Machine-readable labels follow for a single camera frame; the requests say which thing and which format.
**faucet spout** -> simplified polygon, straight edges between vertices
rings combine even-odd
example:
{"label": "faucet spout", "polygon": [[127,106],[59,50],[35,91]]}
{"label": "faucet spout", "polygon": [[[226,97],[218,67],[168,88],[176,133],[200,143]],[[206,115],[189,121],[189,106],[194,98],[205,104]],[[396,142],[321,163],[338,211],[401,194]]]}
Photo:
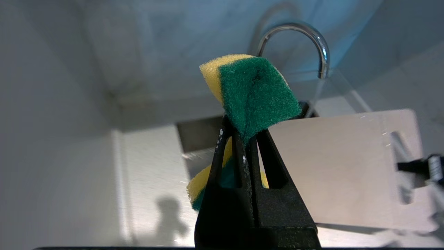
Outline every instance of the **faucet spout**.
{"label": "faucet spout", "polygon": [[267,43],[268,39],[270,39],[270,37],[273,36],[274,34],[283,30],[298,31],[310,38],[310,40],[314,43],[314,45],[316,45],[316,48],[319,52],[320,61],[319,61],[319,71],[317,77],[319,77],[320,79],[327,78],[330,67],[330,61],[329,61],[330,52],[327,42],[325,41],[324,37],[321,35],[321,33],[319,33],[318,30],[316,30],[314,27],[304,22],[282,24],[269,30],[259,42],[257,56],[262,56],[265,44]]}

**wall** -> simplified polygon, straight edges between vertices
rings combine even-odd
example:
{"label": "wall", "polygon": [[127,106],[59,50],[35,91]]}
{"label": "wall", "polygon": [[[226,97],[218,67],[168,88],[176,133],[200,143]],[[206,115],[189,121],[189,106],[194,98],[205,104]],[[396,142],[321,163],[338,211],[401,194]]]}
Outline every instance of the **wall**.
{"label": "wall", "polygon": [[443,8],[440,0],[385,1],[338,66],[371,109],[415,110],[425,154],[444,152]]}
{"label": "wall", "polygon": [[70,1],[0,0],[0,249],[120,245],[111,111]]}
{"label": "wall", "polygon": [[[380,0],[92,1],[85,24],[110,89],[126,107],[210,95],[198,66],[255,54],[271,27],[303,20],[325,36],[335,67]],[[317,77],[318,55],[302,34],[282,32],[264,56],[289,81]]]}

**sink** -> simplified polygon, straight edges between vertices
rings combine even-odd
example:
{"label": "sink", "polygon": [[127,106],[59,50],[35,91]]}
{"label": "sink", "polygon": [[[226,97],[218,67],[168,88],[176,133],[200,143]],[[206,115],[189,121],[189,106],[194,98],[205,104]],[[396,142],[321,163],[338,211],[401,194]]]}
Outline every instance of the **sink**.
{"label": "sink", "polygon": [[[309,109],[309,104],[305,101],[299,102],[299,105],[302,108],[302,113],[292,119],[304,118]],[[177,124],[182,144],[182,157],[186,162],[190,179],[211,164],[221,123],[222,116]]]}

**chrome faucet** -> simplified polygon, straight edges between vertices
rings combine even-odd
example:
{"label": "chrome faucet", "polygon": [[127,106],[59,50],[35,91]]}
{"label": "chrome faucet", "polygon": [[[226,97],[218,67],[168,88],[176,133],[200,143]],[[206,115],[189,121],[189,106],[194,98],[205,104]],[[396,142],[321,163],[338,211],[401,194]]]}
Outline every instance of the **chrome faucet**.
{"label": "chrome faucet", "polygon": [[327,42],[318,30],[316,30],[310,24],[304,23],[302,21],[298,23],[281,24],[269,30],[259,42],[257,56],[262,56],[265,44],[267,43],[268,39],[270,39],[272,35],[283,30],[299,31],[310,38],[314,45],[316,45],[320,57],[319,71],[317,77],[319,77],[319,79],[327,78],[330,67],[330,52]]}

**cutting board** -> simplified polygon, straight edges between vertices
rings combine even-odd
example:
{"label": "cutting board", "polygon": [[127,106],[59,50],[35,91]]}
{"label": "cutting board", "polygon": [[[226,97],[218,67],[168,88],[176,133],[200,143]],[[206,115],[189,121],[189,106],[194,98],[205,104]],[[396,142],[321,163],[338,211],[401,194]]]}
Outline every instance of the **cutting board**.
{"label": "cutting board", "polygon": [[290,120],[269,131],[315,222],[436,229],[428,187],[414,189],[410,204],[400,195],[390,133],[398,132],[411,156],[421,158],[413,111]]}

